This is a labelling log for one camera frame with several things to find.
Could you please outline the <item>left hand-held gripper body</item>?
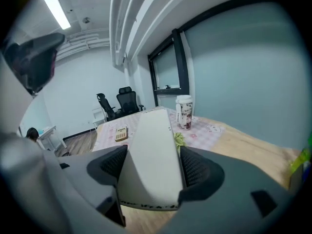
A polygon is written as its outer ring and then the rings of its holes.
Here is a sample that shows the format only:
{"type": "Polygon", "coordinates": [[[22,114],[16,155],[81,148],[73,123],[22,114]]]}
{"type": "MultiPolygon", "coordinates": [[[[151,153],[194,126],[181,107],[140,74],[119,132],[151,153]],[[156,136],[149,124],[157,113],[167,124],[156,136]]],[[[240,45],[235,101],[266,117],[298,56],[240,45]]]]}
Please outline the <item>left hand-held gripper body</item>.
{"type": "Polygon", "coordinates": [[[43,150],[15,134],[0,135],[0,174],[22,211],[44,232],[69,234],[69,220],[48,177],[43,150]]]}

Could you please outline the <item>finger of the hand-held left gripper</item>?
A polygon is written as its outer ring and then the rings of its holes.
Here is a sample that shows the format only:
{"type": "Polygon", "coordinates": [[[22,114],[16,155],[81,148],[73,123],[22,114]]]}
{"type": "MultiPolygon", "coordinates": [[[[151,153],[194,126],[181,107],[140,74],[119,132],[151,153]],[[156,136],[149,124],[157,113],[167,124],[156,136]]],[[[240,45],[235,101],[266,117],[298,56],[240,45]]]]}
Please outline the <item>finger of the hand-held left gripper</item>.
{"type": "Polygon", "coordinates": [[[52,33],[22,44],[6,39],[1,52],[9,68],[31,96],[36,96],[55,73],[55,62],[65,35],[52,33]]]}

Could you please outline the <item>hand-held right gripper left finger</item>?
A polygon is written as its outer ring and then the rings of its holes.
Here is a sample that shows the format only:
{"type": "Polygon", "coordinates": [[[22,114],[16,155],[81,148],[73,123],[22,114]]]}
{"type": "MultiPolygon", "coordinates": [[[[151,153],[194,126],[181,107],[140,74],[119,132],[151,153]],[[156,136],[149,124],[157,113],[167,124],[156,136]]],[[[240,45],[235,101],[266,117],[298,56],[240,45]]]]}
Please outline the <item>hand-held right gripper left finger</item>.
{"type": "Polygon", "coordinates": [[[59,158],[60,165],[78,193],[98,212],[120,226],[125,216],[117,185],[128,153],[125,145],[59,158]]]}

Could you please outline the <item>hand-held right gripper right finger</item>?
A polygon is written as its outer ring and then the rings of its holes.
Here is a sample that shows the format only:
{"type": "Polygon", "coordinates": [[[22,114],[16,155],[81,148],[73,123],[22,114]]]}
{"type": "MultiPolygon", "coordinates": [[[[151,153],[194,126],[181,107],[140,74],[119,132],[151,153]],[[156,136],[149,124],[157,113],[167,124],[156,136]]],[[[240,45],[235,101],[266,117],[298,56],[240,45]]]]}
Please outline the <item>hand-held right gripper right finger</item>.
{"type": "Polygon", "coordinates": [[[163,234],[262,234],[293,195],[257,166],[229,156],[181,147],[186,187],[163,234]]]}

